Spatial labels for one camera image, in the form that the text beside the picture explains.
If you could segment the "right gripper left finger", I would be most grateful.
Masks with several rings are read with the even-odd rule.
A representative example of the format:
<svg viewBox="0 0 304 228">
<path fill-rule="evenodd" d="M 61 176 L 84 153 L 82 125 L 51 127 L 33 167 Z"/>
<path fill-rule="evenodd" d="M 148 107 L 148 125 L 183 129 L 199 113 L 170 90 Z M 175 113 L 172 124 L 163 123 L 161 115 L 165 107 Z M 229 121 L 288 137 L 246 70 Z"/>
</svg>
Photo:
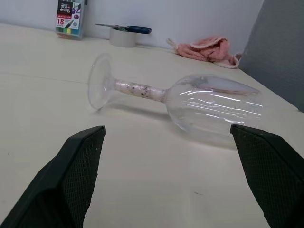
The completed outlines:
<svg viewBox="0 0 304 228">
<path fill-rule="evenodd" d="M 96 126 L 69 137 L 36 174 L 0 228 L 83 228 L 105 135 L 105 126 Z"/>
</svg>

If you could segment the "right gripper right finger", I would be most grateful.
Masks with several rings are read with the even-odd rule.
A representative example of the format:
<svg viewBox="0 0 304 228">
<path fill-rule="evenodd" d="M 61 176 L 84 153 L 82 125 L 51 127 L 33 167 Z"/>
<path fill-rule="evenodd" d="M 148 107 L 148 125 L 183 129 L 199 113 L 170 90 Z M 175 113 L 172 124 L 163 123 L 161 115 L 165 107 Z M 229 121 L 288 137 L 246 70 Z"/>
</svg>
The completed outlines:
<svg viewBox="0 0 304 228">
<path fill-rule="evenodd" d="M 271 228 L 304 228 L 304 158 L 282 137 L 232 125 L 247 183 Z"/>
</svg>

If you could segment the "clear plastic wine glass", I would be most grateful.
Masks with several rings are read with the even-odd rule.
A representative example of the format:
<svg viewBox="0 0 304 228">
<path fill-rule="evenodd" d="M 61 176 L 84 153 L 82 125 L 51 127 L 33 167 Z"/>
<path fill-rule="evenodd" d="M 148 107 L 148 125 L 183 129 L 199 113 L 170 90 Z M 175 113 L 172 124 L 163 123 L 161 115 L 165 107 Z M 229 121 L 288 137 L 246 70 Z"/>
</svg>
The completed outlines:
<svg viewBox="0 0 304 228">
<path fill-rule="evenodd" d="M 163 103 L 171 120 L 189 137 L 219 147 L 230 147 L 232 125 L 258 127 L 263 113 L 259 90 L 214 74 L 192 74 L 168 89 L 113 76 L 109 54 L 100 54 L 88 77 L 88 101 L 99 110 L 114 91 Z"/>
</svg>

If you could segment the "grey partition panel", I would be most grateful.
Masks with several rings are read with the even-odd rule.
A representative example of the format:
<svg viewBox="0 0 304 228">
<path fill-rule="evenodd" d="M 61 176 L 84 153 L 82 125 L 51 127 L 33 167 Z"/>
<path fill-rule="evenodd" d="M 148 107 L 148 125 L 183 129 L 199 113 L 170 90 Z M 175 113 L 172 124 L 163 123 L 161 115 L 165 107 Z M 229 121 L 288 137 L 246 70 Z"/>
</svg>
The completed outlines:
<svg viewBox="0 0 304 228">
<path fill-rule="evenodd" d="M 239 68 L 304 113 L 304 0 L 264 0 Z"/>
</svg>

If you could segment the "pink fluffy cloth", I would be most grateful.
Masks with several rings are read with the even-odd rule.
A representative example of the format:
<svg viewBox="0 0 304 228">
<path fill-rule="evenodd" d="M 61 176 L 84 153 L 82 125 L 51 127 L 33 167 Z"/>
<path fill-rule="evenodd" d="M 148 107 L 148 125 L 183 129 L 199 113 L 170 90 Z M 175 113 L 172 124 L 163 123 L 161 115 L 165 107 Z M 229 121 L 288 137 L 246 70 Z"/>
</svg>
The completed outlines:
<svg viewBox="0 0 304 228">
<path fill-rule="evenodd" d="M 175 43 L 167 39 L 177 55 L 198 61 L 211 62 L 217 66 L 236 69 L 242 57 L 241 53 L 230 53 L 230 42 L 225 37 L 211 37 L 193 43 Z"/>
</svg>

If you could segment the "grey tape roll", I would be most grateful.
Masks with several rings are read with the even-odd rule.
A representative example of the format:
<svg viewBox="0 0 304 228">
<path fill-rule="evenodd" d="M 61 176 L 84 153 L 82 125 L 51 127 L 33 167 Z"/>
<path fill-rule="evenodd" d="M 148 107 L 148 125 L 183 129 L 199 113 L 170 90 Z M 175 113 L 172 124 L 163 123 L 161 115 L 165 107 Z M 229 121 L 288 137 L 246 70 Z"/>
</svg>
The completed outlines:
<svg viewBox="0 0 304 228">
<path fill-rule="evenodd" d="M 136 46 L 136 33 L 121 31 L 110 27 L 109 43 L 121 48 L 134 48 Z"/>
</svg>

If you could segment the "marker pen set box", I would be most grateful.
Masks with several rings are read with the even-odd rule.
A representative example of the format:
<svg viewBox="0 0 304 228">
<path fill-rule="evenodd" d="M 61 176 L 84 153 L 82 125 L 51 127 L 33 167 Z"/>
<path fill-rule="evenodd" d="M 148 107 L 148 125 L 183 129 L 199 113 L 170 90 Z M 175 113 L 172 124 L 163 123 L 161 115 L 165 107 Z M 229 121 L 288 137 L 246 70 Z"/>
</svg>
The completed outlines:
<svg viewBox="0 0 304 228">
<path fill-rule="evenodd" d="M 56 33 L 60 38 L 81 40 L 85 0 L 58 0 Z"/>
</svg>

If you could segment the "blue handled scissors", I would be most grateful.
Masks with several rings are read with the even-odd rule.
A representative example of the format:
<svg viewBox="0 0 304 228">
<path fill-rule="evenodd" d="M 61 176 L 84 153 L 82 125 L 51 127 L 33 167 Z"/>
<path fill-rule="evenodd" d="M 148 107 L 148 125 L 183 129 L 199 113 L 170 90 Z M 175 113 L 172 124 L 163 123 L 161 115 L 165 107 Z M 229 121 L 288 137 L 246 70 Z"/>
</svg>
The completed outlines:
<svg viewBox="0 0 304 228">
<path fill-rule="evenodd" d="M 119 25 L 108 25 L 108 24 L 100 24 L 95 23 L 95 25 L 98 26 L 104 26 L 104 27 L 110 27 L 119 31 L 127 31 L 132 33 L 138 33 L 138 34 L 150 34 L 152 32 L 152 29 L 149 27 L 140 27 L 140 26 L 119 26 Z"/>
</svg>

